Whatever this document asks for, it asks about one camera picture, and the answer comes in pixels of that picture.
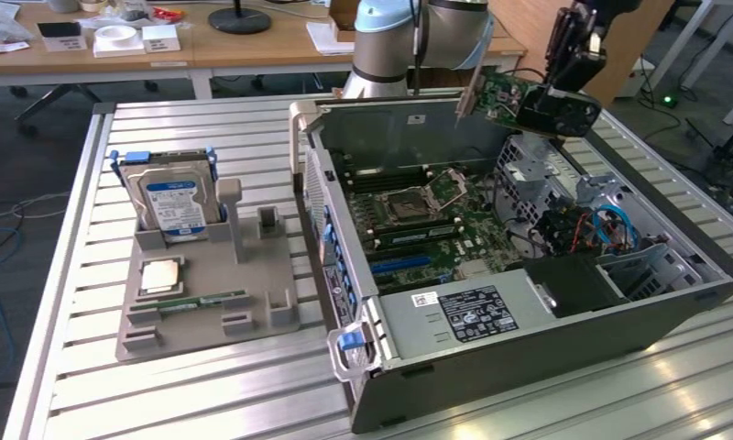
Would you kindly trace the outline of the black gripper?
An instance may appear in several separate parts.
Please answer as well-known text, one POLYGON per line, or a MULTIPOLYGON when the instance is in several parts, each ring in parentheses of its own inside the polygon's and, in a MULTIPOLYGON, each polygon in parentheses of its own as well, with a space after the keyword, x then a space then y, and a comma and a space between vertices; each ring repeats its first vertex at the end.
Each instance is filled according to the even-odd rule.
POLYGON ((577 92, 607 64, 605 37, 615 18, 640 0, 575 1, 557 11, 547 47, 547 84, 577 92))

